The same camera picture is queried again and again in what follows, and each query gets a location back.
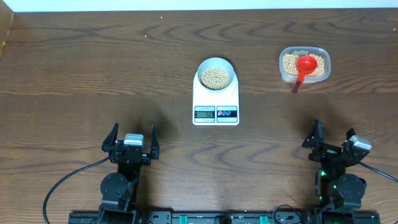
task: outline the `digital kitchen scale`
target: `digital kitchen scale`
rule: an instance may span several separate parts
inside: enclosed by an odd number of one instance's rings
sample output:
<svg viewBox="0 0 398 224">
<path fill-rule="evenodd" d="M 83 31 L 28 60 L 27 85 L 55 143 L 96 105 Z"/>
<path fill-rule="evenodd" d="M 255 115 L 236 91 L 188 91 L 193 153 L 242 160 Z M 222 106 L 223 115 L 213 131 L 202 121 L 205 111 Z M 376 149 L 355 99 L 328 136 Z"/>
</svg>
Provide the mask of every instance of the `digital kitchen scale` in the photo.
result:
<svg viewBox="0 0 398 224">
<path fill-rule="evenodd" d="M 207 68 L 220 68 L 227 72 L 229 85 L 222 90 L 211 90 L 200 79 Z M 194 125 L 238 125 L 238 78 L 232 65 L 222 58 L 209 58 L 200 64 L 193 78 L 192 122 Z"/>
</svg>

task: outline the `plastic container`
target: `plastic container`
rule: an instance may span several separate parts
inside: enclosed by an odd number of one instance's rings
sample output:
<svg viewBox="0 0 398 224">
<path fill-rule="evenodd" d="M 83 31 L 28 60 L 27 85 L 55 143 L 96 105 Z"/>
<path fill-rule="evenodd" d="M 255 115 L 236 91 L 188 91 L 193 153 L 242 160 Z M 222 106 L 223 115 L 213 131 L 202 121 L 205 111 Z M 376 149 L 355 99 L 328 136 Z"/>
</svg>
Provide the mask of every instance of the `plastic container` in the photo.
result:
<svg viewBox="0 0 398 224">
<path fill-rule="evenodd" d="M 282 76 L 283 81 L 287 83 L 294 83 L 297 79 L 297 76 L 288 74 L 284 69 L 284 55 L 292 54 L 295 50 L 305 50 L 308 51 L 308 54 L 315 54 L 321 56 L 323 61 L 325 62 L 325 75 L 321 77 L 305 77 L 304 83 L 316 83 L 320 81 L 324 81 L 327 79 L 331 72 L 331 64 L 330 64 L 330 56 L 326 50 L 323 50 L 319 47 L 288 47 L 280 53 L 279 56 L 279 70 Z"/>
</svg>

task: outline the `red measuring spoon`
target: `red measuring spoon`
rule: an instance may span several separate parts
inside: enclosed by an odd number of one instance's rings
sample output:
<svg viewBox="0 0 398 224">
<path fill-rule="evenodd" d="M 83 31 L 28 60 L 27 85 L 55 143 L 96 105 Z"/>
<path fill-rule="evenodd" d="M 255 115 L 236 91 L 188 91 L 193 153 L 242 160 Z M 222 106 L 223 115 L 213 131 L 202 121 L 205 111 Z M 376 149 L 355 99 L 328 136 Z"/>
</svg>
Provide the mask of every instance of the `red measuring spoon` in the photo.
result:
<svg viewBox="0 0 398 224">
<path fill-rule="evenodd" d="M 292 93 L 297 93 L 301 86 L 303 85 L 304 78 L 306 75 L 313 73 L 313 71 L 318 67 L 318 62 L 315 58 L 304 55 L 297 59 L 296 68 L 299 72 L 299 75 L 294 83 Z"/>
</svg>

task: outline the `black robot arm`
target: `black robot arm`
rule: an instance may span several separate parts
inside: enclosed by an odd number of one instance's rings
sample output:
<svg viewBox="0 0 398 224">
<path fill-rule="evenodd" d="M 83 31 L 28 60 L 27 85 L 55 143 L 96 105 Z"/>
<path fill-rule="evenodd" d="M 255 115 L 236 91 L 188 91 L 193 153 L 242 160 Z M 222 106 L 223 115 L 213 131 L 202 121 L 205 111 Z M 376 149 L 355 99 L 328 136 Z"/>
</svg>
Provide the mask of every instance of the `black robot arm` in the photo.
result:
<svg viewBox="0 0 398 224">
<path fill-rule="evenodd" d="M 314 121 L 312 130 L 303 147 L 312 149 L 308 158 L 320 162 L 321 169 L 316 176 L 316 193 L 321 205 L 307 212 L 280 211 L 264 213 L 142 211 L 136 205 L 137 187 L 142 166 L 151 159 L 159 158 L 159 143 L 155 127 L 152 127 L 150 153 L 143 153 L 144 137 L 140 134 L 127 134 L 124 140 L 117 140 L 118 124 L 103 143 L 103 151 L 109 154 L 118 171 L 107 175 L 101 183 L 103 194 L 99 212 L 71 213 L 69 224 L 378 224 L 379 215 L 374 212 L 355 212 L 361 207 L 366 183 L 353 174 L 346 174 L 345 168 L 358 163 L 369 149 L 363 139 L 353 130 L 347 133 L 347 140 L 341 145 L 324 143 L 321 122 Z"/>
</svg>

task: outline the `wooden table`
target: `wooden table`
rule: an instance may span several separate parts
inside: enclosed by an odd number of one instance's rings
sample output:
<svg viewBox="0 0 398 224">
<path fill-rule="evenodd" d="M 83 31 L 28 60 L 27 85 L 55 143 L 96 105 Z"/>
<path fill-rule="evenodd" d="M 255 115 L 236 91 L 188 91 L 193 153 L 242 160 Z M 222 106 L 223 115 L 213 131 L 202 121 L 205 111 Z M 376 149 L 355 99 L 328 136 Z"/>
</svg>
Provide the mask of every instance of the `wooden table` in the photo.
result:
<svg viewBox="0 0 398 224">
<path fill-rule="evenodd" d="M 42 223 L 45 195 L 119 138 L 158 129 L 160 159 L 142 172 L 139 203 L 174 210 L 273 210 L 317 204 L 320 166 L 301 148 L 312 121 L 341 144 L 356 128 L 364 162 L 398 176 L 398 10 L 166 11 L 16 14 L 0 60 L 0 223 Z M 298 95 L 280 78 L 290 46 L 324 48 L 332 72 Z M 240 87 L 237 127 L 192 124 L 192 79 L 206 58 L 230 59 Z M 96 210 L 105 164 L 51 196 L 51 223 Z M 397 220 L 398 185 L 361 166 L 365 210 Z"/>
</svg>

